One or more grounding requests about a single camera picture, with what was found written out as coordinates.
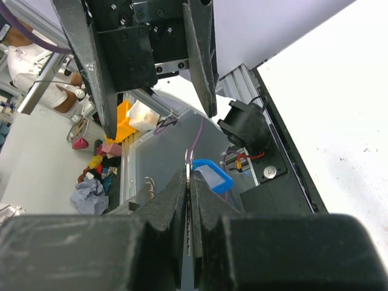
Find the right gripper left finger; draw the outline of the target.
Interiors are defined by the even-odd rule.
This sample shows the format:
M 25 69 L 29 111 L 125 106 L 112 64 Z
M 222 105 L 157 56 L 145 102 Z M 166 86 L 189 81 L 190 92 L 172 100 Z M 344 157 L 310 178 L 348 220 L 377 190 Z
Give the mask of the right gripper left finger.
M 1 226 L 2 290 L 181 287 L 186 174 L 129 215 L 21 215 Z

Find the silver key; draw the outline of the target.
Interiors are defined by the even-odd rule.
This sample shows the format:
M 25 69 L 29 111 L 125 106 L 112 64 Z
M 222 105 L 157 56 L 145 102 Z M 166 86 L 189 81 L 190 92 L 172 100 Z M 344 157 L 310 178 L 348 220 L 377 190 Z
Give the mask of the silver key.
M 190 176 L 192 171 L 192 160 L 193 160 L 193 150 L 186 150 L 185 154 L 185 169 L 186 169 L 186 241 L 187 241 L 187 254 L 191 255 L 191 245 L 190 245 L 190 208 L 191 208 L 191 198 L 190 198 Z

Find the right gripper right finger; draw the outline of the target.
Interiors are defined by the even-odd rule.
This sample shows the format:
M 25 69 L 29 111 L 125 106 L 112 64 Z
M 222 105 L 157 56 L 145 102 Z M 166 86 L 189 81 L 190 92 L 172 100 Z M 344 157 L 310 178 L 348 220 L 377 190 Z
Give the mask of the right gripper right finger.
M 199 290 L 386 290 L 387 273 L 363 225 L 337 214 L 242 213 L 190 179 L 191 242 Z

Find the yellow storage bin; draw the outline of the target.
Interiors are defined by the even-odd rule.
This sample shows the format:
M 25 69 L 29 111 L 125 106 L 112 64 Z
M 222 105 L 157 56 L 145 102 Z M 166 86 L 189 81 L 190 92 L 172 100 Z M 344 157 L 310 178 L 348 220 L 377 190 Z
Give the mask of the yellow storage bin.
M 126 138 L 136 133 L 138 130 L 130 125 L 130 117 L 128 115 L 129 110 L 132 108 L 132 104 L 128 100 L 124 100 L 117 106 L 117 131 L 116 138 L 110 139 L 105 137 L 107 144 L 119 144 Z

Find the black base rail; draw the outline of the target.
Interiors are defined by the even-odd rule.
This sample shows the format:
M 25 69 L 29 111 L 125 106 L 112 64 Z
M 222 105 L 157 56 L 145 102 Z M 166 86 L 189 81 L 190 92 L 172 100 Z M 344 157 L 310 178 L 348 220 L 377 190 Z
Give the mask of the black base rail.
M 256 69 L 249 70 L 244 65 L 239 69 L 250 94 L 268 100 L 264 116 L 272 135 L 271 148 L 265 156 L 251 162 L 258 185 L 240 194 L 244 210 L 266 215 L 327 213 L 262 77 Z

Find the pile of coloured cloths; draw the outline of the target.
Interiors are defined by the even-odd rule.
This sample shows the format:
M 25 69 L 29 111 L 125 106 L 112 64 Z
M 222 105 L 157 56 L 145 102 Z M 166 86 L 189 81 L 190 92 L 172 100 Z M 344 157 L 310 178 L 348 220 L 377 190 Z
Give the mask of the pile of coloured cloths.
M 119 206 L 121 155 L 95 141 L 93 157 L 78 177 L 70 202 L 82 215 L 103 215 Z

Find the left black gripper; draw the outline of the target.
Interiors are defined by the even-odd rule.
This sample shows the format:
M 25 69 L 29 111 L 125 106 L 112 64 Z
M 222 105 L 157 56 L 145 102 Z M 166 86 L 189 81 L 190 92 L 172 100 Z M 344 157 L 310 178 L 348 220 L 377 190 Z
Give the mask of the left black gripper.
M 116 138 L 117 92 L 190 70 L 208 117 L 217 114 L 212 1 L 52 1 L 101 125 Z

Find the solid blue key tag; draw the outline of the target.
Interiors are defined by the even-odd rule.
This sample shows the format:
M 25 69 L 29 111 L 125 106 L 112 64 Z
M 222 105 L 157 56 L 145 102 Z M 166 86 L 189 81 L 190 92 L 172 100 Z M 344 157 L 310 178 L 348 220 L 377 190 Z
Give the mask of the solid blue key tag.
M 232 177 L 212 160 L 193 160 L 192 170 L 200 172 L 209 187 L 218 195 L 229 191 L 234 185 Z

